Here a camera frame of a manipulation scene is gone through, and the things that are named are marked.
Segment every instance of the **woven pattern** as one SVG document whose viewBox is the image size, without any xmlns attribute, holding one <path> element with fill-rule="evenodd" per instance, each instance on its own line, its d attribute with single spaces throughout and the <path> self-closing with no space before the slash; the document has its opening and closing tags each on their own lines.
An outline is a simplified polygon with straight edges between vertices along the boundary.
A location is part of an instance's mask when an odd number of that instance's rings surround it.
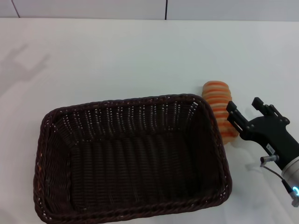
<svg viewBox="0 0 299 224">
<path fill-rule="evenodd" d="M 46 223 L 194 211 L 222 204 L 231 188 L 217 123 L 198 96 L 94 102 L 43 119 L 34 201 Z"/>
</svg>

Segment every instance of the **orange striped object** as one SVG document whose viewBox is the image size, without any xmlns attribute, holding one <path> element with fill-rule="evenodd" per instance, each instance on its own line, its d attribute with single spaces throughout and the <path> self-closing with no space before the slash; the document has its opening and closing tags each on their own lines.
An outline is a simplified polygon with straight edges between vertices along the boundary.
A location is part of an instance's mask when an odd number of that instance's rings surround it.
<svg viewBox="0 0 299 224">
<path fill-rule="evenodd" d="M 207 82 L 203 86 L 202 97 L 210 104 L 214 112 L 223 144 L 234 141 L 239 133 L 227 121 L 226 107 L 228 102 L 232 100 L 228 85 L 220 81 Z"/>
</svg>

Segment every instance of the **white tabletop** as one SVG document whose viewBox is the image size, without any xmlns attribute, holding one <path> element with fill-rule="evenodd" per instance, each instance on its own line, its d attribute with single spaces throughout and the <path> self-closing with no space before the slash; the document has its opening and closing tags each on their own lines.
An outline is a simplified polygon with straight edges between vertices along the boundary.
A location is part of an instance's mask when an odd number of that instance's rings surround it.
<svg viewBox="0 0 299 224">
<path fill-rule="evenodd" d="M 248 119 L 259 96 L 299 140 L 299 22 L 0 19 L 0 33 L 1 223 L 43 223 L 33 203 L 37 140 L 57 107 L 200 94 L 221 80 Z M 240 138 L 225 150 L 233 192 L 223 205 L 126 223 L 297 223 L 280 179 L 259 168 L 266 152 Z"/>
</svg>

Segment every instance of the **white wall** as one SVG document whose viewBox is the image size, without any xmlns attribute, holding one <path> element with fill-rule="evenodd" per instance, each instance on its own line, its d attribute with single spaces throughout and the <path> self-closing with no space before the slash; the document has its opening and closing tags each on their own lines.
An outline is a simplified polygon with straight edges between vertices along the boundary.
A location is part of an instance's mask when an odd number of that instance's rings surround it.
<svg viewBox="0 0 299 224">
<path fill-rule="evenodd" d="M 299 0 L 168 0 L 167 19 L 299 21 Z"/>
<path fill-rule="evenodd" d="M 0 17 L 18 17 L 11 0 L 0 0 Z"/>
<path fill-rule="evenodd" d="M 20 17 L 153 19 L 165 17 L 165 0 L 14 0 Z"/>
</svg>

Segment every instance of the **blue led light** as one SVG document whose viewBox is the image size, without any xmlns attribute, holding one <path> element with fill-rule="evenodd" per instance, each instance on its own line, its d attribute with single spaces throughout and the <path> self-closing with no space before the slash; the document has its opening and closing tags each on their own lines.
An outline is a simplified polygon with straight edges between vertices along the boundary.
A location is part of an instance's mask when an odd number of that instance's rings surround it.
<svg viewBox="0 0 299 224">
<path fill-rule="evenodd" d="M 297 196 L 299 196 L 299 189 L 297 187 L 293 187 L 293 191 L 296 193 Z"/>
</svg>

